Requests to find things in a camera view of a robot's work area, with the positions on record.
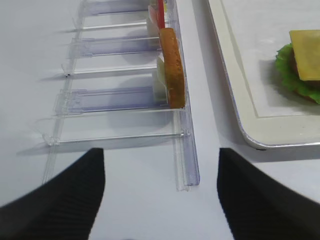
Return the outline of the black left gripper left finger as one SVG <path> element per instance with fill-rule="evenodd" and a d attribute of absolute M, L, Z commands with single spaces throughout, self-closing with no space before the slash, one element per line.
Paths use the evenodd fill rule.
<path fill-rule="evenodd" d="M 104 151 L 92 148 L 47 183 L 2 206 L 0 238 L 87 240 L 104 191 Z"/>

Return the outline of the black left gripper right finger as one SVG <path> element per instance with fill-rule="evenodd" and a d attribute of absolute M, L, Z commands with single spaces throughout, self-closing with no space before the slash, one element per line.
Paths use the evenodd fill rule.
<path fill-rule="evenodd" d="M 236 240 L 318 240 L 319 203 L 259 170 L 231 148 L 220 148 L 217 194 Z"/>

